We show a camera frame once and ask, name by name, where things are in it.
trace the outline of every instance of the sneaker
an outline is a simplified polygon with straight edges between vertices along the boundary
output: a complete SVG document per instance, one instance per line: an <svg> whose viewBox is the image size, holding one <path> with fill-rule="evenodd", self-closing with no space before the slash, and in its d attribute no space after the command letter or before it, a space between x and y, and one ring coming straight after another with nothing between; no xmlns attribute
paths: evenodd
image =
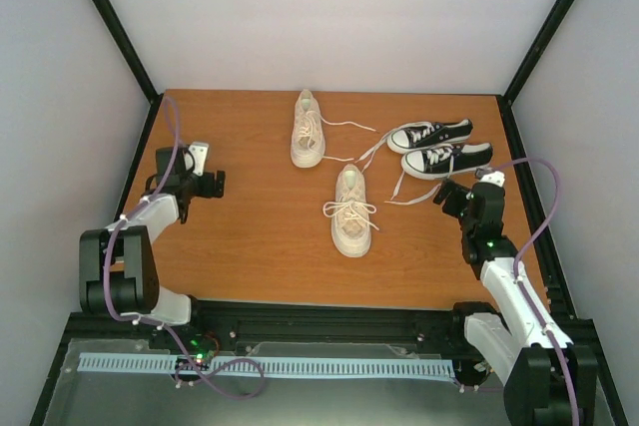
<svg viewBox="0 0 639 426"><path fill-rule="evenodd" d="M442 144L432 149L404 155L401 158L401 167L412 177L437 180L487 167L491 159L490 144L463 146Z"/></svg>
<svg viewBox="0 0 639 426"><path fill-rule="evenodd" d="M457 124L419 122L395 130L388 136L388 147L398 154L423 150L439 144L457 144L468 140L472 122L465 119Z"/></svg>
<svg viewBox="0 0 639 426"><path fill-rule="evenodd" d="M370 227L379 230L368 217L377 208L366 203L366 185L362 172L346 165L335 185L335 201L326 202L323 214L331 218L332 242L345 256L364 256L370 248Z"/></svg>
<svg viewBox="0 0 639 426"><path fill-rule="evenodd" d="M321 116L320 104L309 90L302 90L296 102L293 136L291 138L291 160L296 167L308 169L317 165L321 159L350 162L353 159L326 157L326 140L321 130L321 123L327 125L355 125L361 129L376 132L376 129L365 127L356 122L328 122Z"/></svg>

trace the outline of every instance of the white shoelace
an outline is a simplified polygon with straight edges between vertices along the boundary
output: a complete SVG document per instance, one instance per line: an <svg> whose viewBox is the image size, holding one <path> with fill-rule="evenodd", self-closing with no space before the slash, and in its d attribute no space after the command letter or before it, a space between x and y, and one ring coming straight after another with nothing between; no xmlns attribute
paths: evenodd
<svg viewBox="0 0 639 426"><path fill-rule="evenodd" d="M449 178L452 175L452 169L454 168L454 163L455 163L455 158L452 157L452 150L453 150L453 146L450 144L443 144L440 145L439 147L437 147L436 149L431 149L431 150L425 150L424 153L426 154L426 159L428 160L428 164L429 165L435 165L438 164L439 162L442 162L448 158L450 158L450 164L448 167L448 175L446 176L446 178ZM425 194L422 195L421 197L418 197L416 199L410 200L408 202L393 202L392 199L394 199L397 194L399 193L399 189L401 187L401 182L403 181L403 176L406 175L406 172L402 171L401 172L401 176L399 177L399 180L397 181L397 185L395 185L395 189L392 191L392 197L390 198L389 201L384 202L385 204L392 204L392 205L415 205L418 204L419 202L423 202L424 200L428 200L430 197L432 197L433 195L435 195L435 193L437 192L437 189L439 189L439 187L441 187L441 184L437 184L435 185L432 189L430 189L430 191Z"/></svg>
<svg viewBox="0 0 639 426"><path fill-rule="evenodd" d="M344 213L343 217L337 219L339 223L339 227L342 227L343 224L346 223L347 221L358 221L358 222L363 222L364 224L367 224L369 226L372 226L377 231L379 231L379 227L372 221L362 216L355 209L355 207L363 208L364 210L366 210L368 214L373 214L377 212L377 207L375 205L365 204L364 202L359 202L357 200L348 200L345 202L326 202L325 204L323 204L322 211L324 216L328 218L333 218L334 216L337 216L338 214L343 212Z"/></svg>
<svg viewBox="0 0 639 426"><path fill-rule="evenodd" d="M423 139L424 137L427 137L428 135L432 134L435 131L435 127L433 124L427 124L424 126L423 130L420 131L410 131L410 135L412 136L412 141L414 143L419 142L421 139Z"/></svg>
<svg viewBox="0 0 639 426"><path fill-rule="evenodd" d="M315 132L316 128L317 128L317 118L316 116L319 117L319 120L324 122L327 125L355 125L356 127L359 127L361 129L364 130L370 130L371 132L377 132L376 129L371 128L371 127L367 127L365 125L361 125L358 124L357 122L351 122L351 121L346 121L346 122L329 122L328 120L326 120L320 113L316 112L315 110L308 110L306 111L303 116L302 116L302 122L303 124L300 126L300 130L298 131L298 140L304 139L304 138L308 138L309 141L307 142L307 148L313 152L316 152L317 154L319 154L320 152L318 152L317 150L314 150L311 148L311 140L313 139L313 133ZM340 159L338 157L329 157L326 155L321 156L323 159L327 159L327 160L337 160L338 162L352 162L354 160L354 158L350 158L350 159Z"/></svg>
<svg viewBox="0 0 639 426"><path fill-rule="evenodd" d="M381 139L379 139L379 141L375 145L370 147L366 152L364 152L364 154L361 157L359 157L359 159L357 159L358 162L361 162L366 157L370 156L370 158L368 159L368 162L366 162L366 164L363 166L361 171L364 172L368 168L368 166L370 166L370 164L372 163L372 159L375 156L375 153L377 153L377 150L379 149L379 147L381 147L386 142L386 139L389 136L391 136L392 134L394 134L395 132L397 132L397 131L399 131L401 129L405 129L406 127L423 127L423 130L422 130L421 133L424 136L427 135L425 132L428 132L428 131L434 132L434 130L435 130L435 127L434 127L434 125L431 122L413 122L413 123L410 123L410 124L400 125L396 129L389 130L388 132L383 134Z"/></svg>

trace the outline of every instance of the shoe sole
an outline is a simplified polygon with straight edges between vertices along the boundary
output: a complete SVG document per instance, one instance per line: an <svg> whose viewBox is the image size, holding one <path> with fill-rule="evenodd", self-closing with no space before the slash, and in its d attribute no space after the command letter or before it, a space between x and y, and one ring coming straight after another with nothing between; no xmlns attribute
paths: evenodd
<svg viewBox="0 0 639 426"><path fill-rule="evenodd" d="M309 156L308 158L304 158L304 157L297 157L293 152L293 148L291 148L291 160L293 162L293 165L295 165L296 167L300 169L310 169L314 167L319 162L321 162L321 159L323 158L323 154L326 152L326 142L323 142L321 144L320 151L321 151L321 155L318 154L319 155L318 157Z"/></svg>
<svg viewBox="0 0 639 426"><path fill-rule="evenodd" d="M488 167L488 165L490 164L478 165L477 167L472 167L470 169L457 170L452 172L451 175L465 174L467 172L475 172L478 169L483 169L485 167ZM401 167L407 174L409 174L411 177L415 177L416 179L440 180L440 179L448 178L448 172L446 172L445 174L425 174L423 172L418 172L415 168L413 168L412 166L408 164L408 162L406 161L406 155L404 155L401 158Z"/></svg>
<svg viewBox="0 0 639 426"><path fill-rule="evenodd" d="M334 220L330 222L330 236L332 236L332 242L337 248L337 251L339 251L341 254L349 258L360 258L364 256L365 254L367 254L368 250L370 249L370 242L371 242L370 231L368 232L368 238L366 239L366 243L364 244L363 249L361 247L358 247L358 248L354 248L352 246L348 247L348 245L342 243L337 236L337 231L335 231Z"/></svg>
<svg viewBox="0 0 639 426"><path fill-rule="evenodd" d="M437 145L440 145L440 144L460 144L461 142L465 142L466 140L470 138L469 135L466 135L465 137L455 137L454 139L446 139L445 141L441 141L439 144L435 144L431 147L422 147L420 149L405 149L404 147L400 147L398 144L396 144L391 137L392 136L388 136L388 140L386 140L386 144L391 150L402 155L409 154L410 152L416 152L418 150L436 149Z"/></svg>

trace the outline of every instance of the black canvas sneaker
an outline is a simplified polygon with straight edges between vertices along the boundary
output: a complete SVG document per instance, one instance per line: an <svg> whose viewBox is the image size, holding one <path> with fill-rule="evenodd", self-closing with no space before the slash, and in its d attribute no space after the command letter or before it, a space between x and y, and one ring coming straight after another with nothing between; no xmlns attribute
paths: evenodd
<svg viewBox="0 0 639 426"><path fill-rule="evenodd" d="M407 124L388 136L388 147L399 154L429 149L439 144L457 144L470 137L472 122L464 119L457 124L418 122Z"/></svg>
<svg viewBox="0 0 639 426"><path fill-rule="evenodd" d="M401 158L401 167L412 177L437 180L487 167L491 159L490 144L462 146L442 144L404 155Z"/></svg>

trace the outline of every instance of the orange wooden board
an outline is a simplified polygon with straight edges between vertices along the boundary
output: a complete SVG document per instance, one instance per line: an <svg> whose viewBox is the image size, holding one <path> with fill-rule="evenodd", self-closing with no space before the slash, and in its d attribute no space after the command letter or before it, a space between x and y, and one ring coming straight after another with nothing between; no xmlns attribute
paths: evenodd
<svg viewBox="0 0 639 426"><path fill-rule="evenodd" d="M312 169L291 162L294 104L299 92L186 91L180 105L182 139L210 144L207 170L227 173L222 199L193 199L186 224L171 225L153 245L161 284L198 298L244 301L450 308L456 301L490 301L461 257L456 219L426 201L385 204L401 173L400 156L383 146L365 172L367 200L378 210L372 246L362 258L342 256L330 237L324 202L344 164L323 160ZM359 157L386 131L407 122L469 118L472 143L490 142L493 164L510 159L491 96L315 92L324 117L374 127L324 126L326 154ZM155 172L155 150L173 144L162 112L128 198L130 210ZM530 233L514 171L506 178L505 233L523 245ZM456 176L470 186L471 174ZM397 200L433 187L406 177ZM525 257L545 298L534 251Z"/></svg>

